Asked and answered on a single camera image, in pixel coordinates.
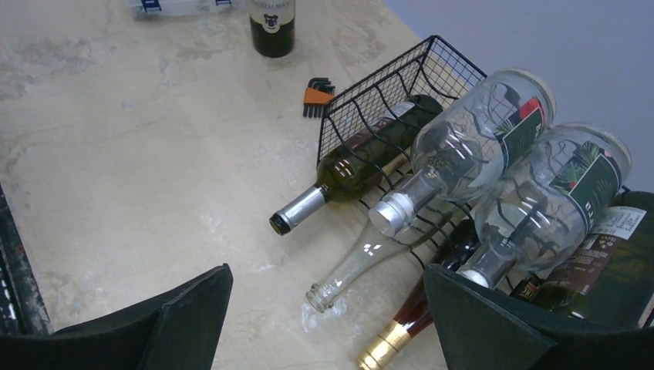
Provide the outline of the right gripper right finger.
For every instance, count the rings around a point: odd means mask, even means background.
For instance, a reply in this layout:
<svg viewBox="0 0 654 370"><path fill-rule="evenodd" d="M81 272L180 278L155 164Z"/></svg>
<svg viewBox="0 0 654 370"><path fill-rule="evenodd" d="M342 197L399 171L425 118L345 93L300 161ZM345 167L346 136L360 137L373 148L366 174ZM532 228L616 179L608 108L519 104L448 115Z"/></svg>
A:
<svg viewBox="0 0 654 370"><path fill-rule="evenodd" d="M438 264L424 287L450 369L651 369L653 329L611 328L483 288Z"/></svg>

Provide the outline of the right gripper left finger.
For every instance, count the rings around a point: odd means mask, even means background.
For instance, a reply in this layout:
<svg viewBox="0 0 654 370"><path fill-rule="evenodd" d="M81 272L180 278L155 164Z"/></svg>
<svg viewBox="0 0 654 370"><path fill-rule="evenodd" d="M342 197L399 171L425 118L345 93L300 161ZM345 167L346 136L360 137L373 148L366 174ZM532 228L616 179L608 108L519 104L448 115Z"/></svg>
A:
<svg viewBox="0 0 654 370"><path fill-rule="evenodd" d="M222 264L51 335L1 337L3 369L210 369L234 278Z"/></svg>

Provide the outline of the dark green wine bottle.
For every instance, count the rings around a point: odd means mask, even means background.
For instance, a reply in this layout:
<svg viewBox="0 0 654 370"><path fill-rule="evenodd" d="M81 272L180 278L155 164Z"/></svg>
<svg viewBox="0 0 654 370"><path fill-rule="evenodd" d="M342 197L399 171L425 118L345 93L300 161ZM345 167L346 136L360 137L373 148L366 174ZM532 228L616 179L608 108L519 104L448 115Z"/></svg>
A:
<svg viewBox="0 0 654 370"><path fill-rule="evenodd" d="M288 55L295 43L295 0L249 0L254 48L269 58Z"/></svg>

